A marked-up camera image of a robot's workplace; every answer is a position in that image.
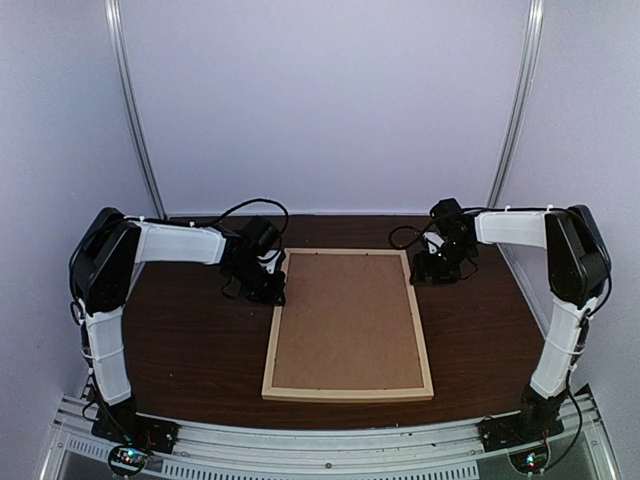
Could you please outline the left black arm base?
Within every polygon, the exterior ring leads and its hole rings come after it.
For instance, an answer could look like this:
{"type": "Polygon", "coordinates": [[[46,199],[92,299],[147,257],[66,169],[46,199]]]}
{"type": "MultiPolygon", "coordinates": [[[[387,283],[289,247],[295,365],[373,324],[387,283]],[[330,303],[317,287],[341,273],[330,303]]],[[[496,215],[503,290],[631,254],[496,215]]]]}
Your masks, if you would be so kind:
{"type": "Polygon", "coordinates": [[[91,429],[95,437],[164,454],[174,451],[178,431],[175,422],[138,414],[133,398],[113,406],[101,404],[91,429]]]}

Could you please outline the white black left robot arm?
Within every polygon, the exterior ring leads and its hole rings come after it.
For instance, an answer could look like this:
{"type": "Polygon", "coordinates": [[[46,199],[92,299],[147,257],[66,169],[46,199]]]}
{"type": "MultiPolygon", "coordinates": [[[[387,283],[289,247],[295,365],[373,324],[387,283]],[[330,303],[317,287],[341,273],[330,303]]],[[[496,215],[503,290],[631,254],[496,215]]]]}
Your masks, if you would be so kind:
{"type": "Polygon", "coordinates": [[[180,224],[126,216],[112,207],[99,212],[69,260],[70,310],[81,331],[100,416],[121,443],[133,444],[144,433],[122,339],[122,317],[135,269],[172,262],[217,266],[238,282],[240,295],[248,301],[282,306],[285,230],[261,216],[232,230],[220,219],[180,224]]]}

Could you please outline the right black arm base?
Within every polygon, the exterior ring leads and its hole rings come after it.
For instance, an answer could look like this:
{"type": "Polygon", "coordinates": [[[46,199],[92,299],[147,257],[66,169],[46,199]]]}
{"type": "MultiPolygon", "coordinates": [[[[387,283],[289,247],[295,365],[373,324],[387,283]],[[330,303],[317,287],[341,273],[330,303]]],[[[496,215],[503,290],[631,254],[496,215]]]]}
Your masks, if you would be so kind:
{"type": "Polygon", "coordinates": [[[484,451],[493,452],[540,442],[546,437],[563,433],[559,410],[567,397],[567,391],[562,390],[556,396],[544,398],[527,386],[516,413],[502,417],[487,416],[477,424],[484,451]]]}

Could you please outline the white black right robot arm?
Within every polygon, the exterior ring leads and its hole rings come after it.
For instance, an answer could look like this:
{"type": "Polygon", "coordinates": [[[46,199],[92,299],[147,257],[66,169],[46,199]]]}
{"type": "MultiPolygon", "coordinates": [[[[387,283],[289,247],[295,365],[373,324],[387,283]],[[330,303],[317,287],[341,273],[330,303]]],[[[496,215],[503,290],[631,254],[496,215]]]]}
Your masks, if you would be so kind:
{"type": "Polygon", "coordinates": [[[462,280],[463,262],[474,262],[479,245],[538,248],[546,254],[552,319],[541,357],[513,419],[519,440],[535,440],[569,394],[571,373],[585,349],[592,318],[611,291],[611,259],[588,207],[573,205],[491,209],[439,201],[420,231],[422,248],[412,258],[414,284],[462,280]]]}

